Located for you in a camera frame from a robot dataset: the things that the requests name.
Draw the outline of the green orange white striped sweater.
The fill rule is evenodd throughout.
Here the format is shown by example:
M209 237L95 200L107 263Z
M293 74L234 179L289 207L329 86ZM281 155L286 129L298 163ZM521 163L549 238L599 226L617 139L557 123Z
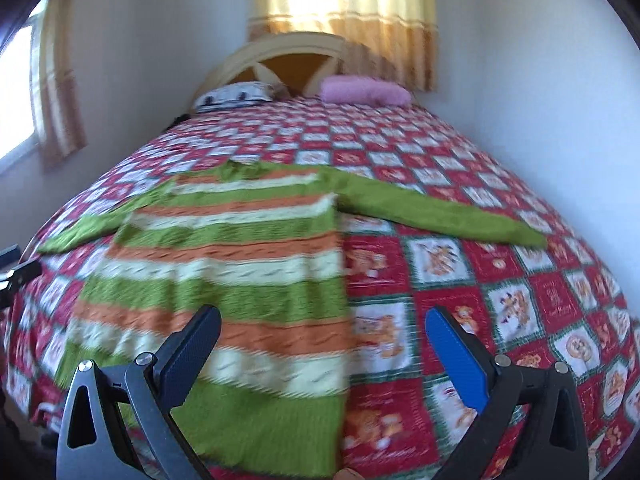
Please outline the green orange white striped sweater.
M229 160L170 178L40 247L107 238L75 301L55 374L157 349L199 307L221 335L175 418L195 452L227 469L329 477L345 461L357 359L342 214L426 234L543 248L523 222L328 166Z

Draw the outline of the red patchwork bedspread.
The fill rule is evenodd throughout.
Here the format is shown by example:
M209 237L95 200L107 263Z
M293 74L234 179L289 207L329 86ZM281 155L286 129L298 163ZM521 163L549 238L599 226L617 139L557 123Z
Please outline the red patchwork bedspread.
M345 462L369 478L427 479L472 420L424 335L447 308L521 366L562 359L575 374L589 473L630 459L639 427L639 323L588 244L515 174L420 107L314 99L193 117L120 162L57 212L40 240L183 170L227 158L330 164L428 195L532 222L542 252L424 234L348 216L346 269L356 313Z

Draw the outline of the yellow curtain at side window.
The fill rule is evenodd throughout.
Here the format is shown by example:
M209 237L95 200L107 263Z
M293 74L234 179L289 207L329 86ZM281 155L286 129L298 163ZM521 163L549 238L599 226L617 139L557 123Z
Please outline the yellow curtain at side window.
M30 94L43 167L62 165L87 145L70 60L73 0L44 0L36 18L30 61Z

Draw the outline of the white patterned pillow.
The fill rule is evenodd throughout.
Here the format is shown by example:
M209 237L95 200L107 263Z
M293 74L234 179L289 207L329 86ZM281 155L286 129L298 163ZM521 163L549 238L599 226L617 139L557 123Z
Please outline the white patterned pillow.
M277 89L272 84L261 81L241 81L209 90L193 103L197 113L230 108L249 107L255 104L272 102L277 99Z

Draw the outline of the cream and brown headboard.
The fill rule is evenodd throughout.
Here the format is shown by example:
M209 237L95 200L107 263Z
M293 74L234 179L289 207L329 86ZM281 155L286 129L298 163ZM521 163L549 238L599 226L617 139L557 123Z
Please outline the cream and brown headboard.
M304 96L311 98L326 77L340 72L346 40L324 32L288 32L251 41L211 70L194 94L226 84L261 81L277 89L277 99L262 104Z

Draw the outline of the pink pillow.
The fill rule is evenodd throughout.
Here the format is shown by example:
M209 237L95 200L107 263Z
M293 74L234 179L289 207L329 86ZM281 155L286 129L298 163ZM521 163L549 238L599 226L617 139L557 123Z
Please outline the pink pillow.
M409 106L411 93L399 84L363 76L335 75L320 84L320 99L334 104Z

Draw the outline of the yellow curtain behind headboard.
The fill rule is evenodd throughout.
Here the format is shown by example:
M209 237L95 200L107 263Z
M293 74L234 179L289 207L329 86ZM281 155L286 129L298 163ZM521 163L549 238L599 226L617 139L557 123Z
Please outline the yellow curtain behind headboard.
M286 32L345 38L349 74L410 90L437 86L436 0L253 0L250 40Z

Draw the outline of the side window with metal frame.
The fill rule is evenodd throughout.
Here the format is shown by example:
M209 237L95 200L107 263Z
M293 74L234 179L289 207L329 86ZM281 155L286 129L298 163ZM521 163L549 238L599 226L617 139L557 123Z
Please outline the side window with metal frame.
M1 171L35 147L32 111L32 58L48 0L40 0L1 53Z

